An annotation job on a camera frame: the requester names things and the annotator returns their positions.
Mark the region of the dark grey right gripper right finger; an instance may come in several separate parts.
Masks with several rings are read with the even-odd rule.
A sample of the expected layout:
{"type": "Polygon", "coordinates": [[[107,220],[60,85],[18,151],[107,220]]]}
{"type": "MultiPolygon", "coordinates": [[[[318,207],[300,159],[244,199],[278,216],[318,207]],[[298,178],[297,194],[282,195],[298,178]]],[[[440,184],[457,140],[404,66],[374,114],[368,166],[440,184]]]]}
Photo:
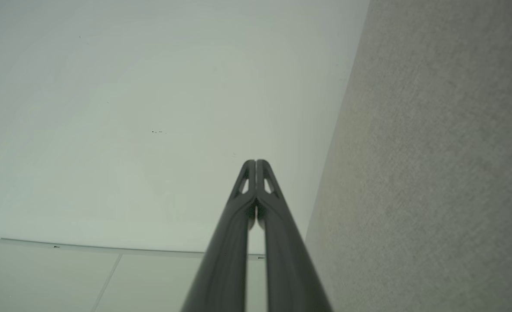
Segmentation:
{"type": "Polygon", "coordinates": [[[331,312],[303,239],[268,161],[256,162],[258,224],[264,230],[270,312],[331,312]]]}

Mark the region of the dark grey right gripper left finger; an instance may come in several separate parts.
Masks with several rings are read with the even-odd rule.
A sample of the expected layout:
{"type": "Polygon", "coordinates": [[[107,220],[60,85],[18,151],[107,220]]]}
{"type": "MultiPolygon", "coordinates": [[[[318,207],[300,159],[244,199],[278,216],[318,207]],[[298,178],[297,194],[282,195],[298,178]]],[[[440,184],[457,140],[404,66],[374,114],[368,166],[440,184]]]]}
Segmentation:
{"type": "Polygon", "coordinates": [[[255,195],[256,161],[248,160],[241,167],[181,311],[244,312],[255,195]]]}

